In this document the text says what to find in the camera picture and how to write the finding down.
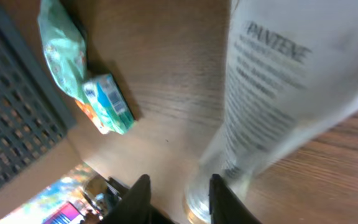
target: wooden table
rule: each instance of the wooden table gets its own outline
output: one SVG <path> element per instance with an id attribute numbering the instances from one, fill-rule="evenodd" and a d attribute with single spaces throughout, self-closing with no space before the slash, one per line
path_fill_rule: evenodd
<path id="1" fill-rule="evenodd" d="M 43 63 L 38 2 L 0 0 Z M 152 178 L 153 203 L 185 223 L 181 197 L 222 122 L 228 3 L 223 0 L 75 0 L 92 68 L 115 75 L 139 119 L 101 136 L 79 119 L 69 134 L 104 176 Z M 358 113 L 278 162 L 251 185 L 247 206 L 264 223 L 358 223 Z"/>

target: black object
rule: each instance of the black object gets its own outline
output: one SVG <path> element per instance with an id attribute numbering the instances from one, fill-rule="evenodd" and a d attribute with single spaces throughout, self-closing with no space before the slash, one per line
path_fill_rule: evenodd
<path id="1" fill-rule="evenodd" d="M 148 175 L 142 175 L 129 190 L 113 178 L 109 178 L 108 184 L 123 196 L 99 224 L 174 224 L 151 206 L 152 194 Z"/>
<path id="2" fill-rule="evenodd" d="M 209 181 L 209 213 L 212 224 L 261 224 L 218 174 Z"/>

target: clear plastic bottle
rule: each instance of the clear plastic bottle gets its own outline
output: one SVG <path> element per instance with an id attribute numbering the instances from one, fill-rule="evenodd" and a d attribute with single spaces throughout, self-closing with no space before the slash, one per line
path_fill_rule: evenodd
<path id="1" fill-rule="evenodd" d="M 186 191 L 209 222 L 221 174 L 244 199 L 249 181 L 358 110 L 358 1 L 232 0 L 224 124 Z"/>

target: green plastic package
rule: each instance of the green plastic package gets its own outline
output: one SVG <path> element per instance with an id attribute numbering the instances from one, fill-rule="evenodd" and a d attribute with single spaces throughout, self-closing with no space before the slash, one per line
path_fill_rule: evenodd
<path id="1" fill-rule="evenodd" d="M 83 85 L 84 93 L 101 122 L 119 134 L 133 127 L 135 120 L 112 75 L 93 78 Z"/>
<path id="2" fill-rule="evenodd" d="M 56 84 L 82 103 L 87 80 L 86 45 L 59 0 L 42 0 L 38 24 L 47 65 Z"/>

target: colorful poster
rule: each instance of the colorful poster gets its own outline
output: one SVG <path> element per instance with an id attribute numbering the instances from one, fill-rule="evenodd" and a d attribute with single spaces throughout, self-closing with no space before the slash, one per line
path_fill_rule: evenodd
<path id="1" fill-rule="evenodd" d="M 34 198 L 0 220 L 0 224 L 42 224 L 43 221 L 67 202 L 71 202 L 85 215 L 86 209 L 91 209 L 91 207 L 82 196 L 82 186 L 96 174 L 86 164 L 76 166 L 60 180 L 48 186 Z"/>

